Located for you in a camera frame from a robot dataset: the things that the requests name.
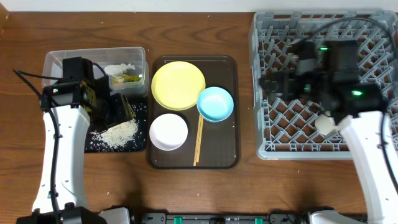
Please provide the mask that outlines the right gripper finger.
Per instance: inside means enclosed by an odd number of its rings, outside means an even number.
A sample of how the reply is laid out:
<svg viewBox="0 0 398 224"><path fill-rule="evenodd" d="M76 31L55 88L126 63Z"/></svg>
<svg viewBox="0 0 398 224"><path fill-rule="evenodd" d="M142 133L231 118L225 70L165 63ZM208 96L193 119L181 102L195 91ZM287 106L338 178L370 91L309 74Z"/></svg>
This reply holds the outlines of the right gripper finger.
<svg viewBox="0 0 398 224"><path fill-rule="evenodd" d="M261 77L259 84L267 93L288 93L289 84L294 78L294 72L274 72Z"/></svg>
<svg viewBox="0 0 398 224"><path fill-rule="evenodd" d="M280 98L283 101L292 101L295 100L295 93L276 93L276 97Z"/></svg>

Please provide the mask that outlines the green snack wrapper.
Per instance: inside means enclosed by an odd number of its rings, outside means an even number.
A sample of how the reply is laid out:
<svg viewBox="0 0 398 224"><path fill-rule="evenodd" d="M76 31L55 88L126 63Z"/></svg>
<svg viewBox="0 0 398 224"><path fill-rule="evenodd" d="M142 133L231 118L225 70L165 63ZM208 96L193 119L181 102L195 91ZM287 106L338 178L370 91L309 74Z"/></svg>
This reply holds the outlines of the green snack wrapper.
<svg viewBox="0 0 398 224"><path fill-rule="evenodd" d="M112 78L112 81L114 83L134 83L140 81L142 78L142 75L127 75L127 74L122 74L119 76L114 76Z"/></svg>

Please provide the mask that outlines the white napkin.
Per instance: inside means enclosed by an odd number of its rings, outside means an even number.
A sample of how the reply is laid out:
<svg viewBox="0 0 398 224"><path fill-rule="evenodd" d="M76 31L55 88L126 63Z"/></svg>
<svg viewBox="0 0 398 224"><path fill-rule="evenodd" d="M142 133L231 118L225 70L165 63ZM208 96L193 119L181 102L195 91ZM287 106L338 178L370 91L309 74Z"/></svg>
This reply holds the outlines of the white napkin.
<svg viewBox="0 0 398 224"><path fill-rule="evenodd" d="M119 65L108 65L104 68L104 71L107 75L115 77L126 74L128 70L135 70L135 69L136 69L135 66L131 65L130 63L129 64L122 63Z"/></svg>

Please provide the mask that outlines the yellow plate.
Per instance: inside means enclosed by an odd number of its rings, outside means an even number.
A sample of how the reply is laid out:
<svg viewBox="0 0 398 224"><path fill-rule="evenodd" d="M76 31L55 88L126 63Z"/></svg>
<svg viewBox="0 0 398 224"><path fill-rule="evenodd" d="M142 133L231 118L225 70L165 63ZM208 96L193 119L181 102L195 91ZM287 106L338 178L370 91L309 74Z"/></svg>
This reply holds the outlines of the yellow plate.
<svg viewBox="0 0 398 224"><path fill-rule="evenodd" d="M163 65L156 71L151 83L156 102L174 111L195 106L205 88L206 81L202 71L194 64L184 61Z"/></svg>

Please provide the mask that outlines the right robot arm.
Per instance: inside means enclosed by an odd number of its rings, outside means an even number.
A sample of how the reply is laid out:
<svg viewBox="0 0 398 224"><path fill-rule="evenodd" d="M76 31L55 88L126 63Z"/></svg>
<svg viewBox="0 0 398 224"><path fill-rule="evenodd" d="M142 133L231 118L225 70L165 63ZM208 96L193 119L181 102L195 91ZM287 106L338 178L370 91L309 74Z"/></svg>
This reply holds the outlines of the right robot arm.
<svg viewBox="0 0 398 224"><path fill-rule="evenodd" d="M363 190L368 223L397 223L397 153L379 87L361 83L355 68L295 70L259 79L269 97L318 103L318 131L338 131L351 151Z"/></svg>

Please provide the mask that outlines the white cup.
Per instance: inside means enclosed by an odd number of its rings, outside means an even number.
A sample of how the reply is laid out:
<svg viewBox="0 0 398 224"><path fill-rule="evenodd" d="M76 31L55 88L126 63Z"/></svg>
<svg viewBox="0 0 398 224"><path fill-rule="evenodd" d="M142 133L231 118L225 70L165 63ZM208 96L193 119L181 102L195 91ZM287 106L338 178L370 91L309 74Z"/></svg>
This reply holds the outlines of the white cup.
<svg viewBox="0 0 398 224"><path fill-rule="evenodd" d="M315 120L315 127L318 132L324 136L332 133L336 130L336 124L334 118L331 116L329 111L326 111L323 114L320 114L318 118Z"/></svg>

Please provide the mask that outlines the light blue bowl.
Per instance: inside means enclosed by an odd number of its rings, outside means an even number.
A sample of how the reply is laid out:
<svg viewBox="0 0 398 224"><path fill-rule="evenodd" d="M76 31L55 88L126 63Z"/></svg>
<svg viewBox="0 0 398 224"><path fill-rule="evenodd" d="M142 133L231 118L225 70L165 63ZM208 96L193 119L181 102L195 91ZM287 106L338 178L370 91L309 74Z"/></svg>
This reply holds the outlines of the light blue bowl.
<svg viewBox="0 0 398 224"><path fill-rule="evenodd" d="M206 121L217 123L229 118L234 110L232 95L224 88L205 88L197 100L197 110Z"/></svg>

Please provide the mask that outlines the pink bowl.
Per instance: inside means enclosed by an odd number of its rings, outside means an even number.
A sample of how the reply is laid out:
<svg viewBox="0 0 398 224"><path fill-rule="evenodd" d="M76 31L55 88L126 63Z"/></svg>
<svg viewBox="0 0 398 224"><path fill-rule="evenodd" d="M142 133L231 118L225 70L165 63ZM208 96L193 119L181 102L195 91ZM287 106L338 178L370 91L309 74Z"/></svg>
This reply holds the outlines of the pink bowl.
<svg viewBox="0 0 398 224"><path fill-rule="evenodd" d="M152 122L149 136L152 144L158 149L173 151L187 139L188 126L179 115L162 114Z"/></svg>

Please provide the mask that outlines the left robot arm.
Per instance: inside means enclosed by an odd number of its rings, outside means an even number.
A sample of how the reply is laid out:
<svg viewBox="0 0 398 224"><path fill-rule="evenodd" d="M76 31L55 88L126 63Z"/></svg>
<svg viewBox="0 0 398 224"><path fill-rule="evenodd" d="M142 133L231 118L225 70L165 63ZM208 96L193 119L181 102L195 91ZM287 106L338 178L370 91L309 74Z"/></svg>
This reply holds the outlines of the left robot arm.
<svg viewBox="0 0 398 224"><path fill-rule="evenodd" d="M132 119L127 98L111 94L108 77L58 78L38 94L44 112L45 153L32 213L17 223L130 223L127 207L87 208L83 167L88 133Z"/></svg>

